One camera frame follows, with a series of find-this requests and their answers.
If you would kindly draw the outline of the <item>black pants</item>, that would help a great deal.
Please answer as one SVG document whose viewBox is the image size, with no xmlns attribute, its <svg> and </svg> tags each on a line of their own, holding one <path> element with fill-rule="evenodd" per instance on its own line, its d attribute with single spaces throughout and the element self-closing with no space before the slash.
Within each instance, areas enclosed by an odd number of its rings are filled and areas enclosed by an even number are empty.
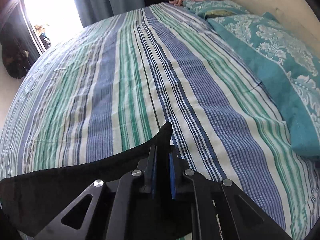
<svg viewBox="0 0 320 240">
<path fill-rule="evenodd" d="M 191 204 L 171 194 L 171 123 L 165 123 L 149 141 L 99 161 L 52 168 L 1 181 L 1 228 L 6 239 L 22 233 L 35 238 L 93 181 L 111 182 L 138 167 L 157 147 L 151 192 L 130 205 L 124 239 L 179 239 L 192 231 Z"/>
</svg>

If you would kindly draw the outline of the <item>striped bed sheet mattress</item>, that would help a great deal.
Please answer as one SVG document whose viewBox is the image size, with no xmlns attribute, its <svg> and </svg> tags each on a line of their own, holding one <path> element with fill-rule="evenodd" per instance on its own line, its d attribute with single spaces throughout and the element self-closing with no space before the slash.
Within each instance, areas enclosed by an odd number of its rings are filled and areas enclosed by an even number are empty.
<svg viewBox="0 0 320 240">
<path fill-rule="evenodd" d="M 109 160 L 167 121 L 192 168 L 230 176 L 294 239 L 310 232 L 319 174 L 288 122 L 212 28 L 171 5 L 95 23 L 36 61 L 1 134 L 1 178 Z"/>
</svg>

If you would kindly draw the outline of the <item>teal floral pillow near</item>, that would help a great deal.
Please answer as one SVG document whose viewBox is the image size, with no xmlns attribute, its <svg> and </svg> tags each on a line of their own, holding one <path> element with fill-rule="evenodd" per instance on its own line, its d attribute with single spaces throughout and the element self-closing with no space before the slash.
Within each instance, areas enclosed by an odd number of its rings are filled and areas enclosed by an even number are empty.
<svg viewBox="0 0 320 240">
<path fill-rule="evenodd" d="M 319 161 L 319 58 L 269 12 L 207 21 L 263 83 L 293 150 Z"/>
</svg>

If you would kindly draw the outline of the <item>teal floral pillow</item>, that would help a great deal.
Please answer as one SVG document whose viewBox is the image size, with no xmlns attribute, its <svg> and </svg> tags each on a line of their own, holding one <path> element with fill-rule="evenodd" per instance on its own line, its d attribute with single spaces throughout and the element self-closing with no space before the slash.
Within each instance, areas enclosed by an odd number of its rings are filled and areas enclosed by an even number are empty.
<svg viewBox="0 0 320 240">
<path fill-rule="evenodd" d="M 263 83 L 293 150 L 319 161 L 319 58 L 269 12 L 207 21 Z"/>
<path fill-rule="evenodd" d="M 250 14 L 243 6 L 231 0 L 183 1 L 183 6 L 190 12 L 206 20 L 208 18 Z"/>
</svg>

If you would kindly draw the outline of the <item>dark clothes on rack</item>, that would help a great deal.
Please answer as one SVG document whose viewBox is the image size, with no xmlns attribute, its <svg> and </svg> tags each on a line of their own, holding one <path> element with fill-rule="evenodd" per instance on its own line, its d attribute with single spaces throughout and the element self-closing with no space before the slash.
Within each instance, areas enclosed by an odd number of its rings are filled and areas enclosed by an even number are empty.
<svg viewBox="0 0 320 240">
<path fill-rule="evenodd" d="M 29 52 L 22 48 L 11 23 L 5 23 L 1 29 L 1 45 L 2 60 L 8 74 L 16 79 L 25 77 L 31 68 Z"/>
</svg>

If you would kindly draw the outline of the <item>teal floral pillow far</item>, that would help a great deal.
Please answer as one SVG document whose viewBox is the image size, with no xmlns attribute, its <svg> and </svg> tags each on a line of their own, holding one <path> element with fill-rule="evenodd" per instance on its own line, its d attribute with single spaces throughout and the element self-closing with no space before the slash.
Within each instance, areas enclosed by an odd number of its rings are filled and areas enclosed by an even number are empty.
<svg viewBox="0 0 320 240">
<path fill-rule="evenodd" d="M 190 12 L 206 20 L 208 18 L 250 14 L 243 6 L 231 0 L 183 1 L 183 6 Z"/>
</svg>

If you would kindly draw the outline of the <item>blue striped curtain left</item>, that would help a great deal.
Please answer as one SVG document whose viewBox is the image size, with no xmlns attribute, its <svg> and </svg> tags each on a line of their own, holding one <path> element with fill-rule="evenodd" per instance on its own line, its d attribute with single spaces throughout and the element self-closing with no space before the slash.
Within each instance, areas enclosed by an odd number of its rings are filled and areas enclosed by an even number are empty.
<svg viewBox="0 0 320 240">
<path fill-rule="evenodd" d="M 11 12 L 4 28 L 13 35 L 22 50 L 28 52 L 28 59 L 33 64 L 46 51 L 31 21 L 27 17 L 24 0 L 20 0 Z"/>
</svg>

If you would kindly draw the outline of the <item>cream padded headboard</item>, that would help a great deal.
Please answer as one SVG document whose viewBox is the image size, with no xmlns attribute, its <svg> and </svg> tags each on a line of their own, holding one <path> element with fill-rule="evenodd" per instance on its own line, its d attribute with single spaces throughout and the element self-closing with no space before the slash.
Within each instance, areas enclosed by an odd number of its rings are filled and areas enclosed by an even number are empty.
<svg viewBox="0 0 320 240">
<path fill-rule="evenodd" d="M 248 11 L 261 15 L 270 12 L 299 39 L 319 50 L 319 20 L 305 0 L 232 0 Z"/>
</svg>

